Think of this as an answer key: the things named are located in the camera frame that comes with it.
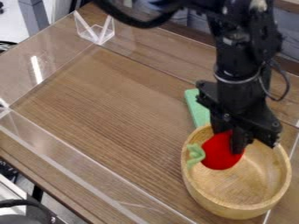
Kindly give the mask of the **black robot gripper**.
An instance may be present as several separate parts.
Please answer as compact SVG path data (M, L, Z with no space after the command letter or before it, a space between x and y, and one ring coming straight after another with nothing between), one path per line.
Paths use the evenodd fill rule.
M196 81L197 103L209 110L214 134L232 130L230 152L241 154L254 140L274 148L281 134L281 123L266 106L270 68L262 66L242 80Z

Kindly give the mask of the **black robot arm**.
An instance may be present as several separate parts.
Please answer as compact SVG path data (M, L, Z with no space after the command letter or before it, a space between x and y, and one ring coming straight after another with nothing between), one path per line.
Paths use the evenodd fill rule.
M198 80L197 103L209 111L212 131L230 133L228 149L238 154L254 140L274 147L281 124L266 100L273 70L281 67L274 56L281 51L273 0L93 0L94 5L121 23L150 29L169 21L178 9L206 17L216 46L214 81Z

